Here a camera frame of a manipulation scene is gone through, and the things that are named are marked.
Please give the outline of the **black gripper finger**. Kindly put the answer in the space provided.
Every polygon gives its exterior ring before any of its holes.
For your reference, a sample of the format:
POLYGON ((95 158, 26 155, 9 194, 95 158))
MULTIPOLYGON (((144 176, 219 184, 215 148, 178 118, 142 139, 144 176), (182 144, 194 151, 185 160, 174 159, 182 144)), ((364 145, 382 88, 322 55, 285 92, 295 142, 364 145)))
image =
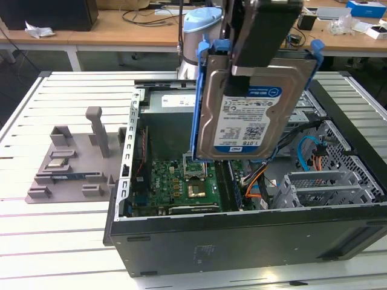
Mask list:
POLYGON ((242 1, 223 1, 222 38, 230 41, 232 57, 238 57, 238 38, 242 28, 242 1))
POLYGON ((229 53, 229 70, 266 67, 302 11, 302 1, 242 1, 238 57, 229 53))

